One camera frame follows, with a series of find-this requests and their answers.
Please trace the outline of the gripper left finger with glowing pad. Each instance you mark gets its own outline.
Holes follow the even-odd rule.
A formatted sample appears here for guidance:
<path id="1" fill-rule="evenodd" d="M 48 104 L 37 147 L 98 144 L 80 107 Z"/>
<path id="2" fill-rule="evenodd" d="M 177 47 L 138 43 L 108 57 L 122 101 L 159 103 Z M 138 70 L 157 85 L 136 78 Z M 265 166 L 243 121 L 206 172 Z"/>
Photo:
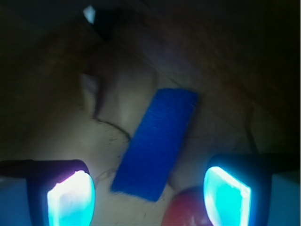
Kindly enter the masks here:
<path id="1" fill-rule="evenodd" d="M 2 226 L 88 226 L 95 186 L 81 160 L 0 163 Z"/>

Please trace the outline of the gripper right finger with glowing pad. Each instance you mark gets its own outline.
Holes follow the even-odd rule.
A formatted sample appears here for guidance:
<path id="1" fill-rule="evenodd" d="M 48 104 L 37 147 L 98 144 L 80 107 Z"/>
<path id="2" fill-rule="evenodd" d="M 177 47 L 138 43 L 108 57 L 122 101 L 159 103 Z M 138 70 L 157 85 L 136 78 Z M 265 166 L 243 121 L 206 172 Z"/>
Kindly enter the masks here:
<path id="1" fill-rule="evenodd" d="M 207 165 L 203 197 L 214 226 L 299 226 L 299 154 L 219 154 Z"/>

